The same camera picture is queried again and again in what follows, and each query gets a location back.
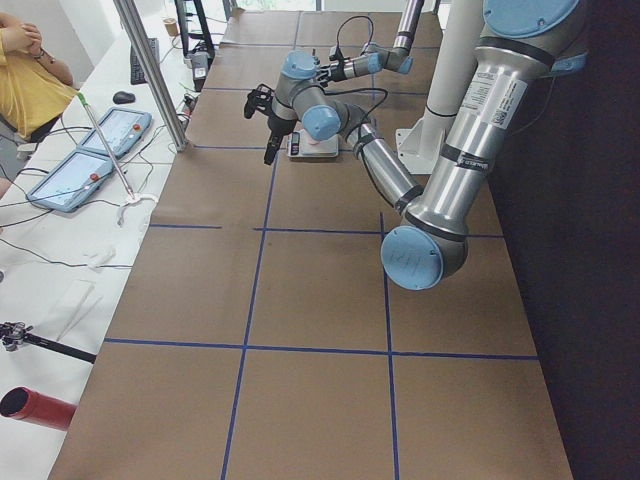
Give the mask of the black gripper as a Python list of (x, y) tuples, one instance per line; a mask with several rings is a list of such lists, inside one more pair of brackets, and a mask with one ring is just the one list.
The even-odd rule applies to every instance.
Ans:
[(327, 88), (335, 82), (342, 82), (355, 77), (354, 62), (352, 59), (342, 59), (331, 63), (318, 73), (318, 83)]
[(283, 139), (294, 131), (298, 122), (297, 113), (278, 99), (272, 102), (273, 115), (268, 117), (267, 126), (270, 136), (265, 149), (264, 164), (272, 165), (276, 158), (276, 150), (281, 149)]

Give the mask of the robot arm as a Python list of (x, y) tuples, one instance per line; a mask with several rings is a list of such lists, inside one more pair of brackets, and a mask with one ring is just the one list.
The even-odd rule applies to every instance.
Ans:
[(401, 161), (404, 145), (390, 147), (367, 110), (342, 102), (327, 86), (382, 70), (408, 73), (422, 7), (407, 3), (391, 47), (368, 42), (353, 58), (334, 48), (327, 65), (313, 54), (289, 52), (277, 85), (258, 86), (244, 106), (246, 117), (259, 112), (268, 119), (266, 164), (296, 127), (316, 141), (344, 139), (403, 218), (384, 238), (381, 261), (408, 290), (432, 288), (463, 266), (467, 214), (528, 87), (580, 70), (587, 55), (584, 1), (454, 2), (425, 112), (413, 130), (418, 155), (432, 167), (420, 184)]
[[(413, 65), (411, 48), (424, 6), (423, 0), (408, 1), (402, 13), (393, 46), (385, 48), (373, 41), (374, 23), (365, 15), (354, 15), (345, 20), (336, 32), (335, 45), (330, 49), (329, 63), (320, 66), (316, 79), (321, 86), (330, 82), (342, 82), (366, 75), (374, 75), (382, 70), (408, 74)], [(369, 22), (369, 38), (356, 57), (346, 57), (340, 48), (340, 34), (343, 27), (352, 20), (365, 19)]]

